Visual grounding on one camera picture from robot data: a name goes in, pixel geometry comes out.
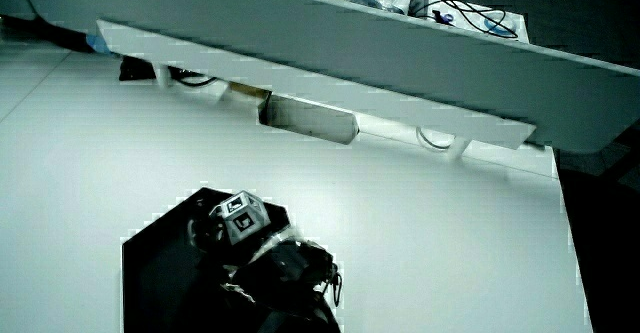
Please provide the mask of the person's right hand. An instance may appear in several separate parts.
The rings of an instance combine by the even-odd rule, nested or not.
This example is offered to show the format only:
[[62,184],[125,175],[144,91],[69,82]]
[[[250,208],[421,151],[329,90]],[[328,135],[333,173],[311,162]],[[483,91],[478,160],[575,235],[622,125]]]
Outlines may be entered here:
[[286,212],[273,212],[256,195],[241,191],[187,224],[189,243],[201,252],[200,271],[235,270],[269,259],[279,266],[306,263]]

